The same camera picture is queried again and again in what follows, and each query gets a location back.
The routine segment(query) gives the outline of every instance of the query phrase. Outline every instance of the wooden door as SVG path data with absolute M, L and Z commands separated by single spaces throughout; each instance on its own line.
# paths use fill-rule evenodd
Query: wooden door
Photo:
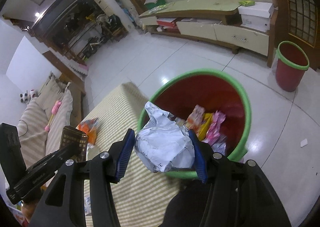
M 299 45 L 310 60 L 310 67 L 320 66 L 320 0 L 277 0 L 275 46 L 289 40 Z

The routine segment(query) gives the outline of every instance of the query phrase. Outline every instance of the cushion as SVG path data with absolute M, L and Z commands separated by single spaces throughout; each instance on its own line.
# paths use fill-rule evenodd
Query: cushion
M 128 128 L 137 133 L 137 123 L 147 99 L 133 83 L 126 83 L 108 94 L 84 120 L 98 117 L 96 145 L 107 151 L 121 141 Z M 89 180 L 84 181 L 84 195 L 90 194 Z M 163 221 L 169 201 L 179 191 L 179 181 L 169 183 L 164 174 L 150 172 L 133 151 L 124 177 L 111 184 L 112 196 L 121 227 L 153 227 Z M 86 216 L 86 226 L 93 226 Z
M 21 153 L 27 168 L 45 157 L 45 143 L 48 135 L 44 130 L 48 124 L 48 118 L 36 103 L 36 99 L 30 101 L 17 126 Z
M 51 110 L 57 100 L 62 100 L 64 93 L 55 81 L 54 76 L 51 77 L 48 84 L 42 89 L 41 94 L 36 99 L 37 104 L 45 111 L 47 118 L 51 117 Z
M 67 85 L 65 83 L 61 82 L 52 72 L 50 72 L 46 82 L 42 85 L 41 89 L 39 90 L 39 95 L 42 93 L 44 87 L 49 83 L 51 78 L 53 78 L 57 82 L 58 86 L 61 89 L 61 92 L 64 92 Z
M 48 133 L 45 155 L 48 155 L 60 147 L 60 140 L 64 126 L 70 125 L 70 114 L 72 111 L 73 98 L 70 90 L 66 89 L 62 104 L 50 125 Z
M 81 90 L 79 90 L 75 83 L 70 83 L 68 89 L 73 97 L 72 114 L 74 117 L 77 117 L 78 113 L 81 112 Z

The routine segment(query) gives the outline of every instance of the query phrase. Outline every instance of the metal screw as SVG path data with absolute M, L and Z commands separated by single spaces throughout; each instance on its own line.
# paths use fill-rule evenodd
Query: metal screw
M 220 153 L 213 153 L 213 158 L 215 158 L 215 159 L 220 159 L 220 158 L 222 158 L 222 155 L 220 154 Z
M 256 165 L 256 162 L 253 160 L 248 160 L 248 165 L 254 167 Z
M 108 152 L 102 152 L 102 153 L 100 154 L 100 157 L 101 157 L 102 159 L 108 158 L 108 157 L 109 157 L 109 153 L 108 153 Z
M 66 161 L 66 166 L 71 166 L 71 165 L 73 165 L 73 163 L 74 163 L 74 161 L 72 159 L 68 159 Z

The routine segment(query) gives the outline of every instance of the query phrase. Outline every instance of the crumpled white paper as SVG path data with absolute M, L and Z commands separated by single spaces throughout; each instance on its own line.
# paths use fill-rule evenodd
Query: crumpled white paper
M 145 104 L 150 117 L 136 136 L 135 152 L 151 172 L 168 172 L 173 168 L 191 168 L 195 159 L 194 147 L 185 126 L 179 127 L 151 102 Z

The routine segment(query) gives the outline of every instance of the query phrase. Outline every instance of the yellow wrapper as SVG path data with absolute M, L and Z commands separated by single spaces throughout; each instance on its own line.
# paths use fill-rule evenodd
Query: yellow wrapper
M 197 134 L 198 139 L 200 141 L 205 139 L 205 136 L 206 136 L 207 131 L 211 125 L 211 122 L 212 122 L 212 113 L 204 113 L 202 124 L 201 124 L 199 131 L 198 131 L 198 134 Z

